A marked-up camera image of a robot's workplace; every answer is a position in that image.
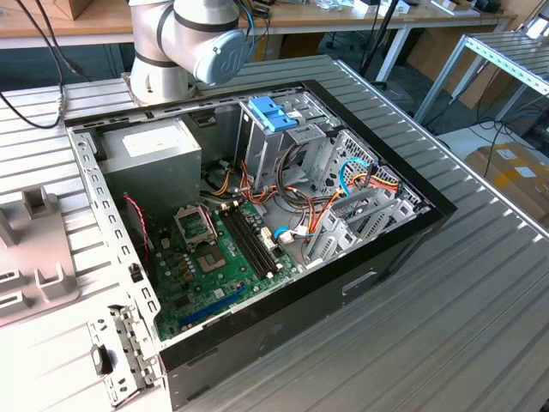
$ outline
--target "slotted metal surface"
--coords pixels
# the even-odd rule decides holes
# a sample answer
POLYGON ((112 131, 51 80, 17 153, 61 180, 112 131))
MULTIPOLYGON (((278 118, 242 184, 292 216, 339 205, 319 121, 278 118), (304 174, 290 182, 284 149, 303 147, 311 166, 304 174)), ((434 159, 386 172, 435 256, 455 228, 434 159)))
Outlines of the slotted metal surface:
POLYGON ((481 33, 466 36, 465 46, 538 93, 549 93, 549 45, 522 33, 481 33))
MULTIPOLYGON (((222 88, 203 91, 311 78, 459 209, 396 276, 185 410, 537 410, 549 397, 549 244, 541 228, 327 57, 251 64, 222 88)), ((55 88, 8 96, 37 122, 54 117, 55 88)), ((69 115, 133 106, 120 81, 71 86, 68 96, 69 115)), ((68 139, 61 128, 30 130, 3 106, 0 119, 0 196, 41 183, 61 197, 81 288, 75 303, 0 329, 9 354, 2 410, 110 410, 85 323, 125 297, 68 139)), ((157 389, 124 410, 168 411, 167 398, 157 389)))

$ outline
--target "chip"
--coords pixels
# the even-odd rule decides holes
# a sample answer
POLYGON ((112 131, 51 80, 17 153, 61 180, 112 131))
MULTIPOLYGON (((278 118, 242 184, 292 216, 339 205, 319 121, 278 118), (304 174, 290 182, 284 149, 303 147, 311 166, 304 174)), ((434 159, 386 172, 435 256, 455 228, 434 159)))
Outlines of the chip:
POLYGON ((226 265, 225 257, 217 245, 204 247, 195 254, 202 272, 208 273, 226 265))
POLYGON ((221 299, 223 296, 225 296, 222 289, 215 289, 214 295, 217 299, 221 299))
POLYGON ((183 306, 187 306, 190 303, 189 296, 184 294, 183 296, 178 297, 173 301, 173 305, 175 305, 176 309, 181 309, 183 306))

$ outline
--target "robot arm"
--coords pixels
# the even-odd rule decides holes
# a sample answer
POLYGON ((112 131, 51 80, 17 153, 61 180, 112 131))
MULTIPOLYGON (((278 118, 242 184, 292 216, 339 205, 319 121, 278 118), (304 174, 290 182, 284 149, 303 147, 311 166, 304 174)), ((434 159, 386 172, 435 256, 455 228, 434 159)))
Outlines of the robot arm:
POLYGON ((233 0, 130 0, 136 60, 130 86, 147 104, 189 97, 189 73, 219 84, 248 56, 233 0))

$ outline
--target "red cable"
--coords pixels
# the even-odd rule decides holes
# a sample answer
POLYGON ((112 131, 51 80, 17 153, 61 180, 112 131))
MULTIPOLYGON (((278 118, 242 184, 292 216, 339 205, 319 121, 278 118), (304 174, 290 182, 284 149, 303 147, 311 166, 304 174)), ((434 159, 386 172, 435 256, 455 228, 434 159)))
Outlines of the red cable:
POLYGON ((128 195, 124 195, 124 199, 132 204, 132 206, 136 209, 137 214, 139 215, 139 220, 141 221, 141 228, 143 231, 143 240, 145 242, 145 260, 147 261, 147 266, 148 266, 148 233, 147 233, 147 226, 145 225, 145 218, 143 217, 142 209, 139 207, 136 201, 131 197, 129 197, 128 195))

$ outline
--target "wooden table top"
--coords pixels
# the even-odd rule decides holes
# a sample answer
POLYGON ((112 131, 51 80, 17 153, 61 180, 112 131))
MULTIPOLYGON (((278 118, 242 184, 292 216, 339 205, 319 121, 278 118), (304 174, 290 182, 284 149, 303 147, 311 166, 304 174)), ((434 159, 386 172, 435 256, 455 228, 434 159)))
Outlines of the wooden table top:
MULTIPOLYGON (((514 18, 515 15, 503 13, 499 18, 514 18)), ((493 20, 493 15, 484 14, 483 19, 493 20)), ((432 6, 429 0, 413 7, 406 15, 396 15, 392 22, 425 21, 476 21, 479 16, 452 16, 432 6)), ((45 28, 41 17, 37 22, 45 28)), ((373 23, 373 15, 360 14, 357 10, 345 7, 341 11, 320 9, 314 3, 289 4, 275 3, 271 7, 271 27, 303 27, 303 26, 346 26, 361 23, 373 23)), ((51 19, 54 31, 59 36, 87 34, 119 34, 132 33, 130 7, 125 0, 94 0, 76 21, 51 19)), ((264 27, 262 19, 256 19, 258 27, 264 27)), ((240 26, 247 27, 247 21, 240 19, 240 26)), ((36 37, 38 34, 26 16, 17 10, 4 9, 0 15, 0 38, 36 37)))

